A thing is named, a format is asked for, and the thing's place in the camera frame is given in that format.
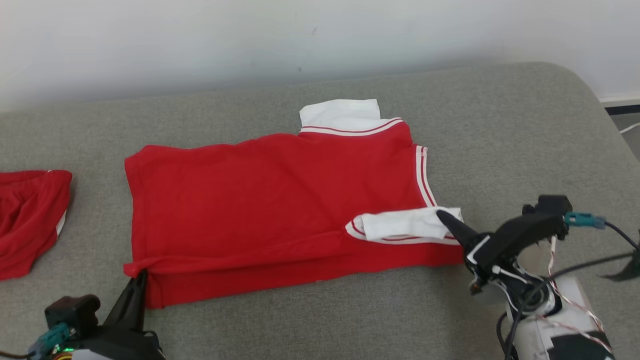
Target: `gray fabric surface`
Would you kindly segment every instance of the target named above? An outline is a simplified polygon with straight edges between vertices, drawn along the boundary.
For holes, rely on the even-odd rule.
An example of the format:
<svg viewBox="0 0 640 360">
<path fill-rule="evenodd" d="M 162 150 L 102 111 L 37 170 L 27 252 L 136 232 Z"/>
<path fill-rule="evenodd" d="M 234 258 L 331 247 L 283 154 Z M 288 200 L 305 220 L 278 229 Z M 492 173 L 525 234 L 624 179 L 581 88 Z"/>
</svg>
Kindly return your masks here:
<svg viewBox="0 0 640 360">
<path fill-rule="evenodd" d="M 429 147 L 439 204 L 494 230 L 541 193 L 608 216 L 634 237 L 640 165 L 590 89 L 545 63 L 500 65 L 242 92 L 50 107 L 1 115 L 0 170 L 74 174 L 67 223 L 27 277 L 0 282 L 0 348 L 23 351 L 44 308 L 94 293 L 106 316 L 127 282 L 131 196 L 123 160 L 148 143 L 198 147 L 295 133 L 298 110 L 336 98 L 379 100 Z M 574 230 L 558 268 L 630 247 L 612 231 Z M 619 359 L 637 358 L 640 281 L 579 274 Z M 468 295 L 462 266 L 404 268 L 260 291 L 147 313 L 168 359 L 494 359 L 504 307 Z"/>
<path fill-rule="evenodd" d="M 616 124 L 619 130 L 622 130 L 628 126 L 639 123 L 640 113 L 614 115 L 611 117 L 611 120 L 613 120 L 613 123 Z M 631 148 L 631 151 L 636 155 L 638 161 L 640 161 L 640 127 L 634 127 L 622 134 L 622 137 Z"/>
</svg>

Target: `cable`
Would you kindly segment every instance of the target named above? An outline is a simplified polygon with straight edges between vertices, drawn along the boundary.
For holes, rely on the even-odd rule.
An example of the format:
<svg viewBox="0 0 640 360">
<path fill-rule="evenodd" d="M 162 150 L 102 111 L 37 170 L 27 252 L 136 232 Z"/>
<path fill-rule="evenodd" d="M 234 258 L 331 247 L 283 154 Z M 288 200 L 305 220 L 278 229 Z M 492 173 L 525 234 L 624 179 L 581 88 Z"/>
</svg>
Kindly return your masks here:
<svg viewBox="0 0 640 360">
<path fill-rule="evenodd" d="M 36 353 L 35 352 L 30 352 L 26 355 L 16 355 L 16 354 L 10 354 L 8 352 L 4 352 L 0 350 L 0 357 L 5 357 L 7 359 L 30 359 L 31 356 L 34 356 Z"/>
<path fill-rule="evenodd" d="M 505 312 L 498 318 L 498 322 L 495 324 L 495 334 L 498 336 L 498 341 L 500 342 L 500 347 L 502 348 L 502 352 L 506 352 L 506 346 L 504 344 L 504 338 L 502 337 L 502 322 L 507 317 L 507 313 Z"/>
<path fill-rule="evenodd" d="M 588 268 L 589 266 L 595 266 L 599 264 L 608 263 L 610 261 L 628 258 L 630 256 L 633 256 L 633 254 L 634 254 L 633 252 L 628 252 L 626 254 L 613 255 L 606 258 L 596 259 L 596 260 L 588 261 L 586 263 L 569 266 L 568 268 L 564 268 L 556 272 L 555 274 L 551 275 L 550 277 L 547 277 L 544 281 L 542 281 L 538 286 L 536 286 L 531 291 L 531 294 L 524 300 L 523 306 L 520 307 L 516 315 L 513 317 L 513 324 L 511 324 L 511 330 L 509 331 L 509 334 L 507 335 L 507 339 L 505 340 L 506 350 L 504 352 L 504 360 L 511 360 L 511 353 L 513 351 L 513 338 L 515 337 L 516 330 L 518 329 L 518 322 L 520 322 L 520 319 L 522 319 L 522 313 L 524 311 L 525 306 L 532 302 L 533 298 L 538 294 L 538 292 L 540 292 L 540 290 L 542 290 L 550 282 L 552 282 L 553 280 L 557 279 L 562 275 L 565 275 L 570 272 L 580 270 L 583 268 Z"/>
<path fill-rule="evenodd" d="M 621 134 L 624 134 L 624 133 L 626 133 L 627 131 L 629 131 L 629 130 L 633 129 L 634 127 L 638 127 L 638 126 L 640 126 L 640 122 L 639 122 L 639 123 L 637 123 L 637 124 L 633 124 L 633 125 L 631 125 L 631 126 L 629 126 L 629 127 L 625 127 L 624 129 L 620 130 L 620 133 L 621 133 Z"/>
<path fill-rule="evenodd" d="M 557 238 L 556 238 L 555 236 L 552 236 L 552 237 L 551 237 L 551 257 L 550 257 L 550 259 L 549 259 L 549 266 L 547 267 L 547 269 L 548 269 L 548 276 L 551 276 L 551 275 L 552 275 L 552 273 L 551 273 L 551 269 L 554 267 L 554 260 L 555 260 L 555 258 L 556 258 L 556 243 L 557 243 Z M 549 284 L 550 284 L 550 285 L 551 285 L 551 287 L 554 289 L 554 292 L 555 292 L 559 297 L 561 297 L 561 298 L 562 298 L 562 299 L 563 299 L 567 304 L 569 304 L 569 305 L 571 305 L 571 306 L 573 306 L 573 307 L 575 307 L 575 308 L 579 309 L 579 310 L 580 310 L 580 311 L 582 311 L 583 313 L 585 313 L 585 314 L 587 314 L 588 316 L 590 316 L 590 317 L 593 319 L 593 321 L 596 323 L 596 325 L 598 326 L 598 330 L 599 330 L 600 332 L 604 332 L 604 328 L 602 327 L 602 321 L 600 321 L 600 319 L 599 319 L 599 318 L 598 318 L 594 313 L 592 313 L 592 312 L 591 312 L 589 309 L 587 309 L 586 307 L 584 307 L 584 306 L 582 306 L 582 305 L 580 305 L 580 304 L 578 304 L 578 303 L 576 303 L 576 302 L 574 302 L 574 301 L 570 300 L 568 297 L 566 297 L 566 296 L 562 295 L 562 294 L 560 293 L 560 290 L 558 289 L 557 284 L 556 284 L 556 282 L 555 282 L 555 281 L 551 281 Z M 577 328 L 577 327 L 575 327 L 575 326 L 567 325 L 567 324 L 565 324 L 565 323 L 561 323 L 561 322 L 555 322 L 555 321 L 553 321 L 553 320 L 548 319 L 546 316 L 537 316 L 537 317 L 538 317 L 540 320 L 543 320 L 543 321 L 545 321 L 545 322 L 548 322 L 549 324 L 551 324 L 551 325 L 552 325 L 552 326 L 554 326 L 554 327 L 564 327 L 565 329 L 569 329 L 569 330 L 571 330 L 571 331 L 573 331 L 573 332 L 576 332 L 577 334 L 580 334 L 580 335 L 582 335 L 583 337 L 585 337 L 585 338 L 587 338 L 587 339 L 589 339 L 589 340 L 591 340 L 591 341 L 593 341 L 593 342 L 597 343 L 598 345 L 600 345 L 600 346 L 604 347 L 604 349 L 605 349 L 608 353 L 613 354 L 613 349 L 609 346 L 609 344 L 605 343 L 604 341 L 602 341 L 602 340 L 600 340 L 600 339 L 598 339 L 598 338 L 596 338 L 596 337 L 594 337 L 594 336 L 591 336 L 591 335 L 587 334 L 586 332 L 584 332 L 584 331 L 582 331 L 582 330 L 578 329 L 578 328 Z"/>
<path fill-rule="evenodd" d="M 69 360 L 71 359 L 71 353 L 70 352 L 60 352 L 58 354 L 56 354 L 56 357 L 53 358 L 53 360 Z"/>
<path fill-rule="evenodd" d="M 547 273 L 548 273 L 548 276 L 551 276 L 551 275 L 552 275 L 552 273 L 551 273 L 551 269 L 554 267 L 554 260 L 555 260 L 555 258 L 556 258 L 556 243 L 557 243 L 557 238 L 556 238 L 555 236 L 552 236 L 552 237 L 551 237 L 551 258 L 549 259 L 549 266 L 547 267 L 547 270 L 548 270 L 548 272 L 547 272 Z M 601 320 L 600 320 L 600 319 L 599 319 L 599 318 L 598 318 L 594 313 L 592 313 L 592 312 L 591 312 L 589 309 L 587 309 L 586 307 L 584 307 L 584 306 L 582 306 L 582 305 L 580 305 L 580 304 L 577 304 L 576 302 L 574 302 L 574 301 L 570 300 L 568 297 L 565 297 L 564 295 L 560 294 L 560 290 L 558 289 L 558 287 L 557 287 L 557 285 L 556 285 L 556 282 L 555 282 L 555 281 L 552 281 L 550 284 L 551 284 L 551 287 L 554 289 L 555 293 L 556 293 L 559 297 L 561 297 L 561 298 L 562 298 L 562 299 L 563 299 L 567 304 L 569 304 L 569 305 L 571 305 L 571 306 L 573 306 L 573 307 L 576 307 L 577 309 L 581 310 L 583 313 L 586 313 L 587 315 L 589 315 L 589 316 L 593 319 L 593 321 L 596 323 L 596 326 L 598 327 L 598 330 L 599 330 L 600 332 L 604 332 L 604 328 L 602 327 L 602 326 L 603 326 L 603 325 L 602 325 L 602 321 L 601 321 Z M 542 318 L 542 319 L 544 319 L 544 320 L 545 320 L 545 321 L 547 321 L 547 322 L 551 322 L 549 319 L 547 319 L 547 318 L 546 318 L 546 317 L 544 317 L 544 316 L 539 316 L 539 317 L 540 317 L 540 318 Z M 567 329 L 569 328 L 569 327 L 568 327 L 568 326 L 566 326 L 565 324 L 559 324 L 559 325 L 557 325 L 557 326 L 566 327 Z M 590 339 L 590 340 L 592 340 L 592 337 L 591 337 L 590 335 L 587 335 L 587 336 L 584 336 L 584 337 L 585 337 L 585 338 L 588 338 L 588 339 Z M 599 343 L 599 344 L 601 344 L 601 345 L 603 345 L 603 346 L 605 346 L 605 347 L 607 347 L 607 351 L 609 351 L 609 347 L 608 347 L 608 345 L 606 345 L 606 344 L 602 343 L 602 342 L 601 342 L 601 341 L 599 341 L 599 340 L 598 340 L 598 341 L 596 341 L 596 342 L 597 342 L 597 343 Z"/>
<path fill-rule="evenodd" d="M 631 238 L 629 236 L 627 236 L 627 234 L 625 234 L 617 226 L 615 226 L 614 224 L 612 224 L 612 223 L 610 223 L 608 221 L 605 221 L 604 224 L 606 226 L 610 227 L 611 229 L 614 229 L 618 234 L 620 234 L 620 236 L 622 236 L 625 240 L 627 240 L 629 242 L 629 244 L 631 244 L 631 246 L 636 248 L 636 250 L 640 251 L 640 245 L 636 244 L 635 241 L 631 240 Z"/>
</svg>

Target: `red stripe trim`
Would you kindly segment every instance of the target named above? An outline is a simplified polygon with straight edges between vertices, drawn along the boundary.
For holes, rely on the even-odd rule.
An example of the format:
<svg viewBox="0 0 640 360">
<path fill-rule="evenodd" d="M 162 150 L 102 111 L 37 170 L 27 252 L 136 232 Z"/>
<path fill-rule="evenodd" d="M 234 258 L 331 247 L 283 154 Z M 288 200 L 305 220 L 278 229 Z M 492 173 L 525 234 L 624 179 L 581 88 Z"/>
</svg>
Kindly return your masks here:
<svg viewBox="0 0 640 360">
<path fill-rule="evenodd" d="M 433 202 L 433 199 L 431 198 L 431 194 L 429 193 L 429 187 L 427 186 L 427 182 L 424 179 L 425 178 L 425 168 L 424 168 L 424 148 L 422 148 L 420 150 L 420 177 L 422 178 L 422 185 L 424 186 L 424 192 L 427 193 L 427 197 L 429 198 L 429 201 L 431 202 L 431 206 L 436 206 L 435 202 Z"/>
<path fill-rule="evenodd" d="M 388 239 L 388 238 L 383 238 L 382 240 L 385 241 L 401 241 L 401 240 L 411 240 L 411 239 L 419 239 L 421 238 L 420 236 L 411 236 L 409 238 L 401 238 L 401 239 Z M 456 238 L 454 238 L 453 236 L 445 236 L 445 239 L 449 239 L 449 240 L 457 240 Z"/>
<path fill-rule="evenodd" d="M 362 235 L 365 235 L 365 233 L 363 233 L 363 232 L 361 232 L 360 230 L 358 230 L 358 228 L 356 227 L 356 224 L 353 222 L 353 220 L 351 221 L 351 226 L 353 226 L 353 229 L 354 229 L 356 232 L 358 232 L 358 233 L 360 233 L 360 234 L 362 234 Z"/>
<path fill-rule="evenodd" d="M 368 133 L 369 131 L 374 131 L 374 130 L 378 130 L 381 127 L 385 127 L 389 124 L 391 124 L 394 121 L 400 120 L 402 121 L 402 119 L 400 119 L 399 117 L 392 119 L 391 121 L 387 122 L 384 125 L 380 125 L 378 127 L 374 127 L 373 129 L 369 129 L 369 130 L 358 130 L 358 131 L 352 131 L 352 130 L 340 130 L 340 129 L 334 129 L 332 127 L 323 127 L 323 126 L 303 126 L 303 129 L 325 129 L 325 130 L 333 130 L 333 131 L 339 131 L 341 133 Z"/>
<path fill-rule="evenodd" d="M 400 238 L 400 239 L 388 239 L 388 238 L 382 238 L 382 240 L 385 241 L 403 241 L 403 240 L 411 240 L 411 239 L 419 239 L 420 236 L 410 236 L 408 238 Z"/>
</svg>

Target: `white sleeve cuff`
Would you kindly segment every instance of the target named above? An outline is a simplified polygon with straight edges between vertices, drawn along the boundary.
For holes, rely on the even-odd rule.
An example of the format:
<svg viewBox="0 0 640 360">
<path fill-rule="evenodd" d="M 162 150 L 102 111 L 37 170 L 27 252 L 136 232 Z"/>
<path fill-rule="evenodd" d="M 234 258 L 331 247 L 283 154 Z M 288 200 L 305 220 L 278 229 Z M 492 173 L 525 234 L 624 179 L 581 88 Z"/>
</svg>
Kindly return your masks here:
<svg viewBox="0 0 640 360">
<path fill-rule="evenodd" d="M 458 245 L 447 227 L 440 221 L 436 211 L 444 210 L 462 220 L 460 208 L 411 209 L 388 211 L 379 214 L 358 215 L 347 224 L 347 232 L 360 240 L 391 245 L 415 243 L 443 243 Z"/>
<path fill-rule="evenodd" d="M 337 135 L 382 131 L 395 124 L 391 122 L 402 122 L 401 119 L 381 119 L 376 99 L 337 99 L 308 105 L 300 110 L 300 120 L 302 131 L 342 133 Z"/>
</svg>

